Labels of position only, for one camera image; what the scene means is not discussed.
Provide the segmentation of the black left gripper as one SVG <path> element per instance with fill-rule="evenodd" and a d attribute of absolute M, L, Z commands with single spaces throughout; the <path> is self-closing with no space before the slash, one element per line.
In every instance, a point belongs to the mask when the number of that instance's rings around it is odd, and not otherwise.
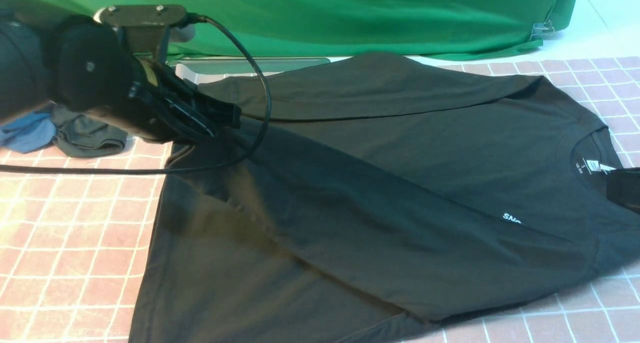
<path fill-rule="evenodd" d="M 101 99 L 91 99 L 86 115 L 153 144 L 195 144 L 216 138 L 220 129 L 242 126 L 237 104 L 206 95 L 196 86 L 186 88 L 186 104 L 169 103 L 162 68 L 146 58 L 129 61 L 130 71 L 108 74 L 106 92 Z"/>

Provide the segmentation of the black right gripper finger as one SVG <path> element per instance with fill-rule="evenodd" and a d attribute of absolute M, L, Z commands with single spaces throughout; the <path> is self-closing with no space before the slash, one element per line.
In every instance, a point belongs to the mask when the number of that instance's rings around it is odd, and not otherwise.
<path fill-rule="evenodd" d="M 640 168 L 611 170 L 606 175 L 606 199 L 640 214 Z"/>

